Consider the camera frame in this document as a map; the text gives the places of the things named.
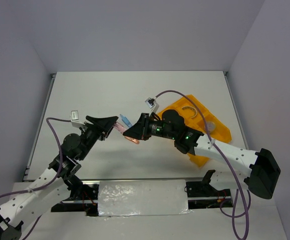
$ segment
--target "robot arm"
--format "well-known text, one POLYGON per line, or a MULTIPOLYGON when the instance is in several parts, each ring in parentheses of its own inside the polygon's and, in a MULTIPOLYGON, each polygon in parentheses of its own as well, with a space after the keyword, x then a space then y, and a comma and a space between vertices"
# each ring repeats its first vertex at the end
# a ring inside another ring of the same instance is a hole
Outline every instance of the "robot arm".
MULTIPOLYGON (((58 155, 25 193, 21 192, 22 194, 0 206, 0 240, 20 239, 22 229, 52 206, 65 199, 76 199, 82 192, 88 192, 89 187, 83 185, 75 175, 81 167, 78 161, 84 160, 97 140, 103 141, 108 137, 118 117, 87 116, 86 119, 92 124, 79 122, 78 113, 72 112, 71 122, 73 126, 80 128, 81 135, 72 133, 64 139, 61 145, 63 163, 60 164, 58 155), (55 181, 37 190, 49 183, 59 170, 60 174, 55 181)), ((280 168, 270 151, 261 149, 260 152, 256 152, 215 139, 209 140, 204 133, 186 126, 184 119, 174 110, 165 111, 162 119, 159 119, 154 111, 151 114, 142 113, 138 122, 123 135, 136 140, 147 140, 151 136, 171 139, 183 154, 191 153, 224 162, 214 147, 216 143, 231 165, 243 174, 239 176, 243 186, 264 199, 272 197, 280 175, 280 168)), ((217 190, 236 188, 232 175, 215 170, 209 170, 202 182, 217 190)))
MULTIPOLYGON (((171 139, 183 154, 205 156, 224 163, 224 158, 214 147, 216 144, 232 167, 244 175, 244 178, 239 177, 243 188, 264 199, 272 198, 281 172, 270 151, 264 148, 260 152, 246 150, 215 139, 210 140, 201 131, 186 126, 184 118, 172 109, 163 112, 162 119, 154 111, 151 114, 142 113, 138 122, 123 135, 138 140, 147 140, 151 136, 171 139)), ((217 190, 237 188, 231 174, 215 172, 208 171, 204 182, 217 190)))
POLYGON ((89 192, 89 186, 83 185, 75 175, 97 140, 105 140, 113 129, 118 117, 94 118, 87 116, 91 123, 80 123, 78 115, 72 112, 71 122, 79 127, 81 135, 72 133, 66 136, 61 145, 63 162, 60 165, 58 155, 43 174, 25 191, 0 206, 0 240, 18 240, 22 230, 52 206, 65 199, 75 199, 83 192, 89 192), (60 174, 48 184, 58 172, 60 174))

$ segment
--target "white wall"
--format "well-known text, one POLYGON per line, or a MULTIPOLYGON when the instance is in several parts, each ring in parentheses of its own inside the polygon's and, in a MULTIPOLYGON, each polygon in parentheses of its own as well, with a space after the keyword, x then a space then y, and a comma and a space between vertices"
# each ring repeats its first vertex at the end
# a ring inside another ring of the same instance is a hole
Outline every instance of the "white wall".
POLYGON ((8 0, 49 72, 228 70, 264 0, 8 0))
POLYGON ((275 199, 290 239, 290 0, 266 0, 229 70, 250 148, 272 150, 275 199))
POLYGON ((27 165, 50 75, 0 0, 0 194, 27 165))

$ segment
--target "orange tray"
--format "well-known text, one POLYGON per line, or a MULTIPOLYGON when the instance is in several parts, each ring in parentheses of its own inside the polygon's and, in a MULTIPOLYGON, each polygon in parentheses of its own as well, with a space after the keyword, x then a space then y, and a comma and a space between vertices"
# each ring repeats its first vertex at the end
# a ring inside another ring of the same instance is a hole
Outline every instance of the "orange tray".
MULTIPOLYGON (((208 129, 210 130, 210 135, 212 138, 217 139, 219 141, 229 143, 231 141, 231 133, 229 128, 227 128, 222 122, 220 122, 204 105, 202 105, 194 96, 187 95, 187 97, 192 100, 197 107, 199 107, 200 111, 204 115, 208 129)), ((162 113, 166 110, 174 109, 176 110, 180 116, 185 119, 185 124, 190 128, 199 130, 201 132, 205 131, 205 125, 202 117, 200 116, 199 112, 195 110, 194 106, 184 97, 176 101, 175 103, 171 104, 170 106, 166 107, 158 116, 161 118, 162 113)), ((197 166, 202 167, 209 158, 205 156, 197 156, 189 154, 189 159, 197 166)))

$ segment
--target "clear plastic wrap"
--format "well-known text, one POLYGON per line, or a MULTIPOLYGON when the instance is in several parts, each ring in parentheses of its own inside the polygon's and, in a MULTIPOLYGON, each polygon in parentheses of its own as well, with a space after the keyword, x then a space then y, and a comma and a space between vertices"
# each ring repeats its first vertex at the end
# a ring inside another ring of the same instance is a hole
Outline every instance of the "clear plastic wrap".
POLYGON ((100 216, 187 214, 185 180, 101 181, 100 216))

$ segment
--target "white table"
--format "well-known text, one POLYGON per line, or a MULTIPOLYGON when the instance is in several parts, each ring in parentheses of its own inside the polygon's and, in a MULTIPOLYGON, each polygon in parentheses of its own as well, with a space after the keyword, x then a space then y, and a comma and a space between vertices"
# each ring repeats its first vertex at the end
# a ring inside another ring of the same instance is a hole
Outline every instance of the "white table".
MULTIPOLYGON (((68 119, 72 110, 86 115, 109 117, 123 114, 135 123, 140 113, 149 111, 145 99, 172 89, 193 94, 222 121, 232 134, 232 145, 245 148, 229 89, 221 71, 140 71, 140 72, 58 72, 44 117, 68 119)), ((162 110, 180 96, 167 93, 158 98, 162 110)), ((62 140, 79 133, 69 123, 53 122, 62 140)), ((44 121, 33 151, 27 179, 39 177, 57 155, 55 139, 44 121)), ((98 142, 82 162, 77 176, 95 179, 154 179, 203 177, 210 169, 228 171, 224 164, 210 160, 202 169, 179 153, 173 144, 157 137, 135 145, 113 131, 105 142, 98 142)), ((27 183, 16 183, 14 190, 27 183)), ((286 240, 275 201, 253 195, 248 240, 286 240)), ((237 212, 241 213, 239 200, 237 212)), ((244 218, 237 220, 242 236, 244 218)), ((81 212, 44 214, 29 240, 54 239, 117 240, 233 240, 231 219, 219 209, 196 209, 190 214, 171 216, 85 217, 81 212)))
MULTIPOLYGON (((193 94, 230 129, 232 144, 245 147, 222 71, 58 72, 44 117, 69 119, 72 110, 79 110, 82 121, 86 115, 123 114, 135 123, 141 113, 149 112, 145 99, 168 89, 193 94)), ((160 110, 180 97, 162 95, 158 98, 160 110)), ((70 133, 80 133, 69 123, 52 124, 61 141, 70 133)), ((57 153, 55 139, 43 121, 27 179, 38 178, 57 153)), ((198 169, 169 140, 151 137, 135 145, 116 130, 105 142, 98 142, 81 164, 77 176, 82 180, 192 178, 203 177, 210 169, 229 170, 213 160, 198 169)))

